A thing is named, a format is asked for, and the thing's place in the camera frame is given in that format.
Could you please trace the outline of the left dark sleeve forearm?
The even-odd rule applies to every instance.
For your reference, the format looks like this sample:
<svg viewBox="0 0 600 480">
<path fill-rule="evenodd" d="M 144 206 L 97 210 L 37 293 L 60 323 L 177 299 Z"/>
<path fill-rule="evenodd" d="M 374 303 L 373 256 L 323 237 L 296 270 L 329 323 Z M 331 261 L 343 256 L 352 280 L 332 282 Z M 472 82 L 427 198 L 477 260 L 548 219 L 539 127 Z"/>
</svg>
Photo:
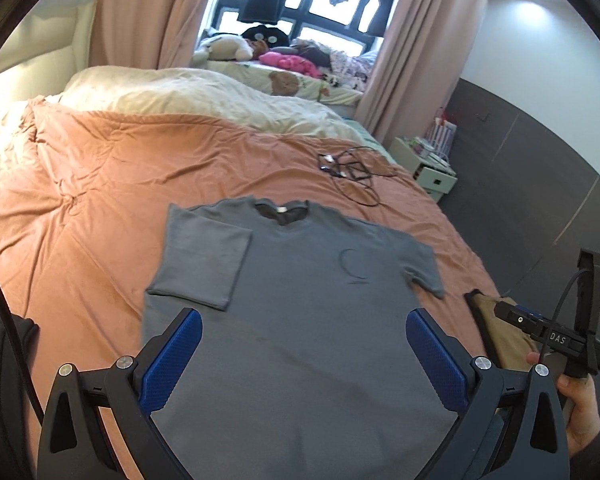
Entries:
<svg viewBox="0 0 600 480">
<path fill-rule="evenodd" d="M 0 479 L 32 477 L 22 378 L 0 318 Z"/>
</svg>

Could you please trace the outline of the right hand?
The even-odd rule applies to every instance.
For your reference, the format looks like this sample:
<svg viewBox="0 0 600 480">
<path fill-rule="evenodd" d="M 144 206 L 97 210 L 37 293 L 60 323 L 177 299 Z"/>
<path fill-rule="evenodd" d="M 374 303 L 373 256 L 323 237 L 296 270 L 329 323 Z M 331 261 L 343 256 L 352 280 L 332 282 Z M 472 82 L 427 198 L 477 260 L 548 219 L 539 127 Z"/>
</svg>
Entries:
<svg viewBox="0 0 600 480">
<path fill-rule="evenodd" d="M 573 404 L 566 426 L 569 457 L 584 451 L 600 434 L 600 413 L 591 375 L 573 378 L 560 374 L 556 380 L 559 393 Z"/>
</svg>

